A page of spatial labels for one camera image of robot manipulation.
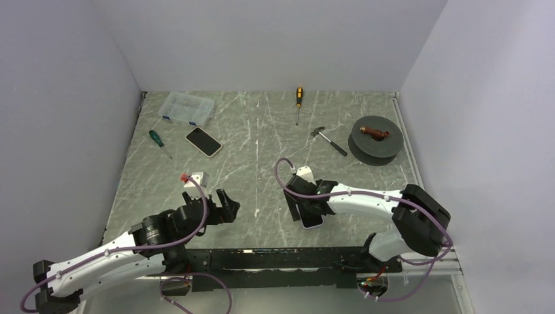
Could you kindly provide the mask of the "phone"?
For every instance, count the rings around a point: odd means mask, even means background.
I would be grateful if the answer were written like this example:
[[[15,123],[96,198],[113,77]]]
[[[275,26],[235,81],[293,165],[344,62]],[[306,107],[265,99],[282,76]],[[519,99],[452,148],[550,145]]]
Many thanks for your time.
[[[214,157],[221,151],[223,145],[214,137],[196,127],[185,136],[186,140],[208,158]]]
[[[323,225],[324,219],[321,215],[314,215],[310,212],[310,204],[311,200],[305,198],[298,198],[299,199],[299,212],[301,216],[301,220],[297,221],[300,222],[302,227],[305,229],[316,228],[318,226]]]

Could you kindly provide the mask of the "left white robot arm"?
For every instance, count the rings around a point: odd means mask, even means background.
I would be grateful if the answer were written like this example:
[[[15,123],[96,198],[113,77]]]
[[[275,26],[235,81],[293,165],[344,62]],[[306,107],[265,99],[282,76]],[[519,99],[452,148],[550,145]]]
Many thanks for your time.
[[[70,313],[86,298],[120,282],[201,269],[202,258],[188,253],[186,243],[204,235],[209,225],[234,222],[240,208],[223,189],[217,196],[219,205],[211,197],[204,201],[184,193],[185,204],[178,209],[147,216],[93,251],[65,262],[34,263],[37,312]]]

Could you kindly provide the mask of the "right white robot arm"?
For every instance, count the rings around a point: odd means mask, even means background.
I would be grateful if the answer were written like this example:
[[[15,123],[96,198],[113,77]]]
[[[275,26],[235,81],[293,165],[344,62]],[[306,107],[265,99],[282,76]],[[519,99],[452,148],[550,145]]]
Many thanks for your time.
[[[390,224],[385,232],[371,233],[362,246],[361,264],[368,271],[408,253],[434,262],[452,246],[447,233],[451,215],[418,185],[367,190],[296,174],[281,187],[293,220],[307,228],[321,225],[326,215],[362,215]]]

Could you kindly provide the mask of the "phone in beige case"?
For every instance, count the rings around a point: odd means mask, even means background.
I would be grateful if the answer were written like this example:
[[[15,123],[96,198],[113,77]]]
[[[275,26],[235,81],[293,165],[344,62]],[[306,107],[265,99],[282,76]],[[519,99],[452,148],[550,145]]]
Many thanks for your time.
[[[221,151],[223,145],[214,137],[196,127],[185,136],[186,140],[208,158],[214,157]]]

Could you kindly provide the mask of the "black filament spool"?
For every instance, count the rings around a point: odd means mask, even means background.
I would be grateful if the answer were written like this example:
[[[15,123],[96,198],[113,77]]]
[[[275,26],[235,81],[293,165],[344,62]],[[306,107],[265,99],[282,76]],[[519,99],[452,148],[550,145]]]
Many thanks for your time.
[[[404,138],[396,123],[382,116],[370,115],[353,124],[348,147],[360,162],[384,166],[400,153],[404,147]]]

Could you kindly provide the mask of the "brown red tool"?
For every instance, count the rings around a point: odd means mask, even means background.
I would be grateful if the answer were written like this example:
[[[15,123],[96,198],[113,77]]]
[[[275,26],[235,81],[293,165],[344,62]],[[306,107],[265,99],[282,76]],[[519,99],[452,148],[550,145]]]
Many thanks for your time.
[[[375,130],[368,126],[361,126],[359,131],[363,134],[370,135],[370,137],[375,141],[383,141],[385,138],[390,136],[388,131]]]

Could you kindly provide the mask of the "clear plastic screw box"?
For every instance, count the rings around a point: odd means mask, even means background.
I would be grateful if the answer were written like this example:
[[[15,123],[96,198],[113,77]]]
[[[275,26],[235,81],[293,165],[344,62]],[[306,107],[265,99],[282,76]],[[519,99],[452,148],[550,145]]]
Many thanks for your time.
[[[203,126],[215,107],[212,99],[184,92],[170,92],[158,110],[164,120],[185,122],[190,126]]]

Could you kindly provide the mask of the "orange black screwdriver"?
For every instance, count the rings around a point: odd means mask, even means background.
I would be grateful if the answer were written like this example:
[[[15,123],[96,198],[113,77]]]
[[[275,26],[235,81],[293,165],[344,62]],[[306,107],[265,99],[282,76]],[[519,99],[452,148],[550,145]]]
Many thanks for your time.
[[[304,97],[304,89],[303,87],[299,86],[296,89],[296,107],[297,107],[297,112],[296,112],[296,121],[295,121],[295,125],[297,126],[299,124],[299,119],[300,119],[300,108],[302,106],[302,99]]]

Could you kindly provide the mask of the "small black handled hammer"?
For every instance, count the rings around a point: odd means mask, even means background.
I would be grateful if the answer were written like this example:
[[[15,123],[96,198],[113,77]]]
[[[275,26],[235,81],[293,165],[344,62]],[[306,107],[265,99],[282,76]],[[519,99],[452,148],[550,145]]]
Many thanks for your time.
[[[321,136],[322,138],[324,138],[336,151],[338,151],[342,156],[347,156],[348,153],[342,148],[340,147],[338,144],[336,144],[334,141],[332,141],[331,139],[329,139],[324,133],[323,130],[325,130],[324,126],[320,126],[315,128],[313,131],[310,132],[310,135],[312,137],[316,137],[317,135]]]

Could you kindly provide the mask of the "black base frame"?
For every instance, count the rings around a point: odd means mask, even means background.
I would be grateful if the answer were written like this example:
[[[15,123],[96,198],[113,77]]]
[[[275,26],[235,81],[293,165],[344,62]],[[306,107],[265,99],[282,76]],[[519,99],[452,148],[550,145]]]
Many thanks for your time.
[[[318,287],[356,288],[366,275],[400,273],[398,258],[373,262],[362,247],[297,247],[256,249],[188,249],[186,257],[164,275],[191,275],[192,290],[228,288]]]

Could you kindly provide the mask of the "green handled screwdriver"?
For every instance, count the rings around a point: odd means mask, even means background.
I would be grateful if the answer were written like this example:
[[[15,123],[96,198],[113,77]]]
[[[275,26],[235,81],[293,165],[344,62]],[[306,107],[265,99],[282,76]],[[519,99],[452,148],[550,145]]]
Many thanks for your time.
[[[166,153],[166,155],[172,160],[173,157],[166,150],[165,144],[163,143],[163,141],[162,141],[161,137],[158,135],[158,133],[154,130],[149,130],[149,136],[158,145],[158,147],[161,148]]]

